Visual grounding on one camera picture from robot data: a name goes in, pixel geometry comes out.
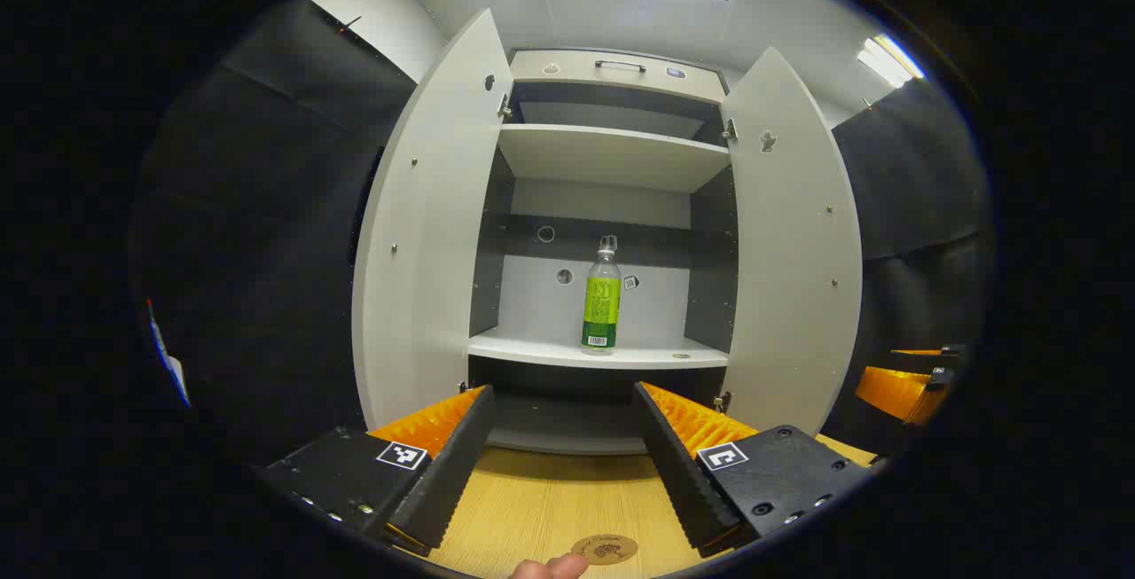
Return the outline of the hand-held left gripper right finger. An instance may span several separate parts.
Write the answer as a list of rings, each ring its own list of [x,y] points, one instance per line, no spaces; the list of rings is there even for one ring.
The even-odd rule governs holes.
[[[670,505],[703,559],[826,514],[872,477],[869,467],[794,426],[758,431],[648,381],[634,385],[632,406]]]

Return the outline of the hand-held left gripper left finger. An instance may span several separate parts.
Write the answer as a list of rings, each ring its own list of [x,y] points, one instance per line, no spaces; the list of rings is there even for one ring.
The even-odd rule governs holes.
[[[337,426],[255,472],[335,529],[428,556],[442,547],[496,417],[493,386],[478,386],[378,430]]]

